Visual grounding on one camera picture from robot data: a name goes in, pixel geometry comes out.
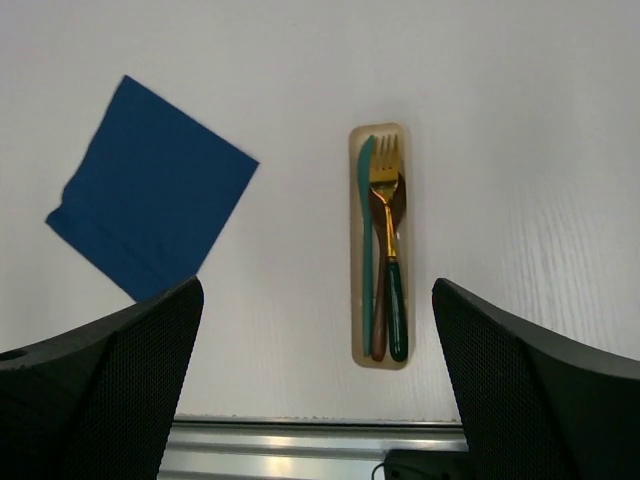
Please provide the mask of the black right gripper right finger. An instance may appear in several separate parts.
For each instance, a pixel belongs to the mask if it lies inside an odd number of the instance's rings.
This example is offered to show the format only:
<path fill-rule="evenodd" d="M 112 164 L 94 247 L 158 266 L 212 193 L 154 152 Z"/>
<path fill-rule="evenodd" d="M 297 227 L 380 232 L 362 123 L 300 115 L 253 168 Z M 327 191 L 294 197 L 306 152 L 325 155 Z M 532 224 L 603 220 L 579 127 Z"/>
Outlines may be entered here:
<path fill-rule="evenodd" d="M 439 278 L 432 305 L 479 479 L 636 479 L 639 363 Z"/>

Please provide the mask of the gold fork green handle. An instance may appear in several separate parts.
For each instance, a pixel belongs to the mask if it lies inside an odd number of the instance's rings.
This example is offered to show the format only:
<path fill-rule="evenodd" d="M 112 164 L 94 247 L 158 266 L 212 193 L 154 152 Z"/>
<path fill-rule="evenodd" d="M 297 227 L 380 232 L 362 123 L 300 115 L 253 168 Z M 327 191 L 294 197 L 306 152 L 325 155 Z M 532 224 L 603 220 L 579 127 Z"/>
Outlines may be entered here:
<path fill-rule="evenodd" d="M 397 134 L 374 139 L 374 150 L 369 164 L 369 187 L 382 205 L 385 272 L 385 307 L 388 327 L 388 346 L 395 362 L 404 362 L 409 354 L 408 323 L 406 316 L 401 265 L 396 248 L 396 227 L 393 202 L 399 190 L 400 147 Z"/>

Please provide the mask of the brown wooden spoon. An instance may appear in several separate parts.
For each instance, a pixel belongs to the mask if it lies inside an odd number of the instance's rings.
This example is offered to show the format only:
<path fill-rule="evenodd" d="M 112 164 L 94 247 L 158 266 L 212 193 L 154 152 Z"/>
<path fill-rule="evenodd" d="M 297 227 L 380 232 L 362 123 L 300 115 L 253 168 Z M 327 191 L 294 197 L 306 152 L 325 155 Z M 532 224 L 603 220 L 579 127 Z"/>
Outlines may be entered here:
<path fill-rule="evenodd" d="M 398 188 L 392 201 L 391 210 L 394 225 L 398 226 L 406 212 L 406 185 L 402 174 L 398 178 Z M 387 293 L 387 233 L 386 216 L 383 202 L 369 191 L 369 210 L 378 240 L 378 275 L 376 284 L 375 305 L 373 310 L 373 325 L 371 334 L 371 358 L 376 362 L 382 362 L 385 358 L 388 347 L 388 321 L 386 308 Z"/>

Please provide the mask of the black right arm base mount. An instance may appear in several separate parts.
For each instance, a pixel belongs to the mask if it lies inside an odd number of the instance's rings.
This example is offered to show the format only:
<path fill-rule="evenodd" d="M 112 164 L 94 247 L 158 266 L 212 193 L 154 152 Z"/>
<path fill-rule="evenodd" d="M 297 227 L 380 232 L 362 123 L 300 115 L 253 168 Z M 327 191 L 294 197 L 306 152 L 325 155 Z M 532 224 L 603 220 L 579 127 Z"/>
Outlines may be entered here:
<path fill-rule="evenodd" d="M 473 480 L 475 478 L 467 452 L 431 450 L 391 450 L 370 474 L 371 480 Z"/>

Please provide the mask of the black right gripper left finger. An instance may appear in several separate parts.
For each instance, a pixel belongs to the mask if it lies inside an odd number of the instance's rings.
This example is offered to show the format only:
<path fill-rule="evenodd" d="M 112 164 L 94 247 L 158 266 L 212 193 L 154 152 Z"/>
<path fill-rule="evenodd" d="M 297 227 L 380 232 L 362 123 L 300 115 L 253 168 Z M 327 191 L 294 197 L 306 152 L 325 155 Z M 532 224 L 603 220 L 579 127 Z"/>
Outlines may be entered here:
<path fill-rule="evenodd" d="M 203 306 L 191 277 L 2 353 L 2 478 L 156 478 Z"/>

